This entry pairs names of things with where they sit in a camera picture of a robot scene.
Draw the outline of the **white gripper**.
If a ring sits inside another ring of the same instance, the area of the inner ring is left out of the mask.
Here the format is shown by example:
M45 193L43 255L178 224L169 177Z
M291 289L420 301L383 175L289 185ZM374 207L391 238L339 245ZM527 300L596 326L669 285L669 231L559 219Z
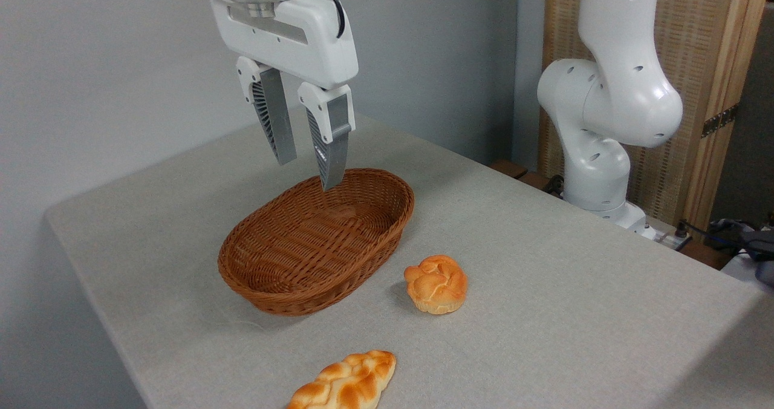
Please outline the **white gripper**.
M356 77L359 60L350 25L337 36L334 1L283 1L275 6L274 18L253 18L245 6L229 0L210 3L225 45L241 55L236 70L244 100L254 106L278 163L297 156L280 70L306 81L298 95L322 189L337 186L345 175L349 134L356 130L351 90L344 84Z

